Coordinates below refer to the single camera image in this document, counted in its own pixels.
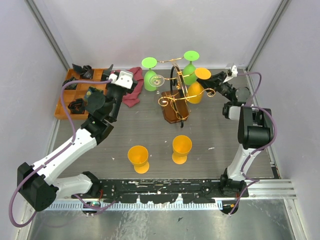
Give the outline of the green plastic wine glass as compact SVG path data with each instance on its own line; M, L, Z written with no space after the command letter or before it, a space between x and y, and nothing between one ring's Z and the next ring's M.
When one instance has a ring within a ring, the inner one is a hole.
M154 57L146 57L141 61L141 65L147 69L144 75L144 88L149 92L153 92L157 88L151 85L150 79L156 75L153 68L157 65L157 60Z
M193 65L193 62L198 60L200 55L195 50L189 50L184 53L183 57L185 60L189 61L189 64L187 64L182 71L184 83L186 85L192 85L197 80L195 75L196 67Z

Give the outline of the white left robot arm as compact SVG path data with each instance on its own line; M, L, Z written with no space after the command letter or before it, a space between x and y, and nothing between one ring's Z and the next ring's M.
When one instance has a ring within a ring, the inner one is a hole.
M89 171L67 178L59 178L59 175L108 137L123 96L132 92L136 85L133 73L127 70L104 70L102 82L106 84L106 92L90 94L85 104L88 117L78 130L73 131L73 136L34 164L25 162L18 167L18 191L36 212L45 210L56 199L77 194L95 198L100 194L100 180Z

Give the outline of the clear wine glass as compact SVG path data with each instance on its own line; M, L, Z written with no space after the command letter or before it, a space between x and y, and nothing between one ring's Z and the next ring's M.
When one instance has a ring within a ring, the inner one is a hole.
M165 83L165 78L162 75L154 75L149 79L149 83L152 87L156 88L156 94L159 94L159 87Z

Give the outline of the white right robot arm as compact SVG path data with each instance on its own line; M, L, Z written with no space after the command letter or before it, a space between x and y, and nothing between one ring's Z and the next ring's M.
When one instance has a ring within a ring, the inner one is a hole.
M225 197L236 196L245 190L247 172L254 159L274 138L271 120L272 112L268 108L258 109L252 105L253 95L248 87L235 88L229 81L237 72L228 70L218 74L196 73L199 83L207 93L217 92L229 101L224 104L222 114L226 119L238 121L238 150L231 164L220 176L218 190Z

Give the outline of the orange plastic wine glass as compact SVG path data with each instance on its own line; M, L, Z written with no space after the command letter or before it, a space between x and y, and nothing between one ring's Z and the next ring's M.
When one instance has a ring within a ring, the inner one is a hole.
M149 170L149 152L146 147L142 145L131 147L127 157L138 174L145 174Z

